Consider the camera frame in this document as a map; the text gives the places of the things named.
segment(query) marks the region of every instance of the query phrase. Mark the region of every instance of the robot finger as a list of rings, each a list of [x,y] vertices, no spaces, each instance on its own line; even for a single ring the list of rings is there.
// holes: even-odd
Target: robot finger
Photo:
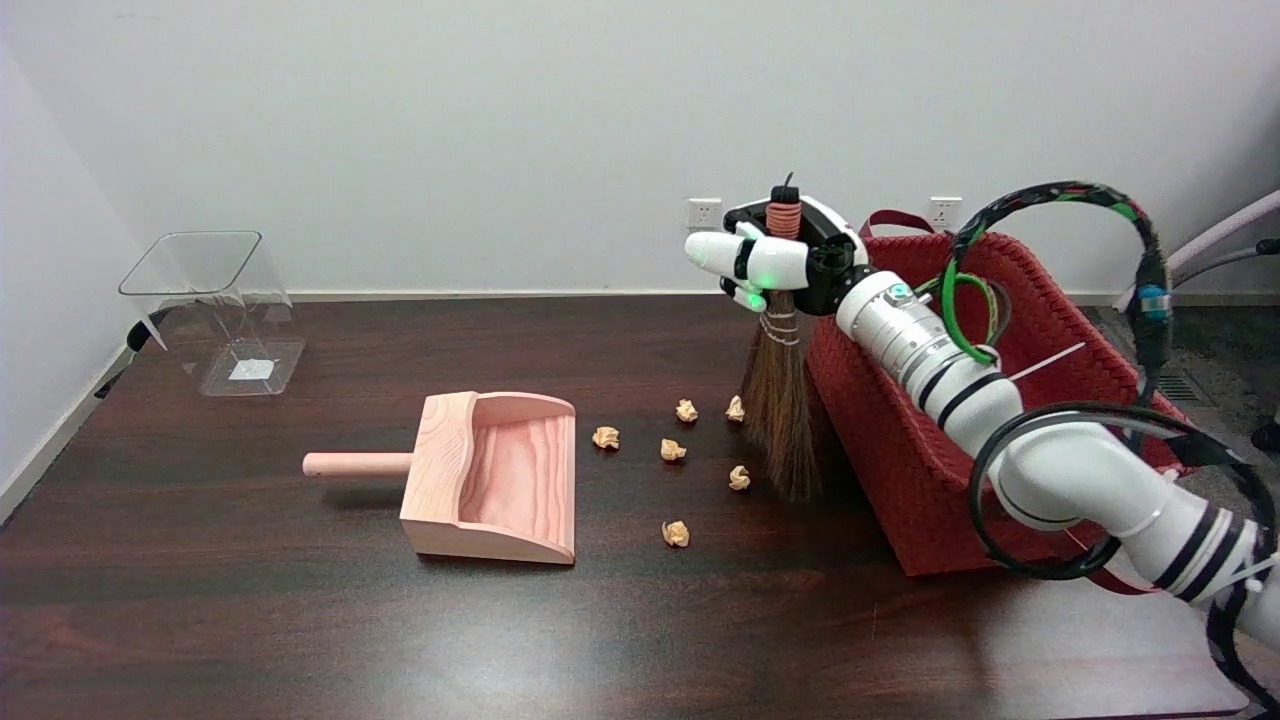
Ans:
[[[753,313],[764,313],[769,306],[764,295],[758,288],[751,287],[750,283],[739,284],[730,278],[721,278],[721,290],[724,291],[724,295],[732,297],[733,302]]]
[[[809,247],[780,237],[742,237],[724,232],[695,232],[685,241],[685,255],[699,268],[760,290],[809,287]]]

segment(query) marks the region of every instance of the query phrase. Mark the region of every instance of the wall socket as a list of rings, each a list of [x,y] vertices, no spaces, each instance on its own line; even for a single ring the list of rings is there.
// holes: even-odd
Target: wall socket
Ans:
[[[691,231],[718,231],[723,229],[723,202],[719,197],[690,197],[689,199],[689,229]]]
[[[963,205],[963,197],[931,197],[929,209],[924,211],[924,219],[937,232],[954,229],[960,223],[960,208]]]

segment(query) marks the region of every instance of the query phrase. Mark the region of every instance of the broom bristles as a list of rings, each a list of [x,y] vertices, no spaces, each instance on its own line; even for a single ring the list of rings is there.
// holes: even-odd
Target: broom bristles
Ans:
[[[795,313],[790,292],[769,296],[771,314]],[[796,318],[768,318],[780,331],[797,331]],[[797,332],[774,333],[790,340]],[[813,447],[804,356],[799,345],[782,345],[759,327],[748,356],[742,379],[742,407],[751,442],[764,448],[765,473],[778,495],[808,500],[819,489],[818,459]]]

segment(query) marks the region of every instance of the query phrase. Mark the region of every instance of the transparent acrylic box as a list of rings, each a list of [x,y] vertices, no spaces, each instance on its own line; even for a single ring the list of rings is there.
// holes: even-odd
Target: transparent acrylic box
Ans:
[[[156,342],[201,395],[284,392],[306,345],[262,236],[170,233],[120,283]],[[151,318],[163,322],[152,323]]]

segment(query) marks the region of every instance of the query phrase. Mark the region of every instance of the wooden dustpan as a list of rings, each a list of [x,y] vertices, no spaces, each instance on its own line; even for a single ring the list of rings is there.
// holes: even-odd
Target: wooden dustpan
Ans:
[[[407,475],[415,552],[573,562],[573,406],[524,392],[433,395],[413,452],[311,452],[307,475]]]

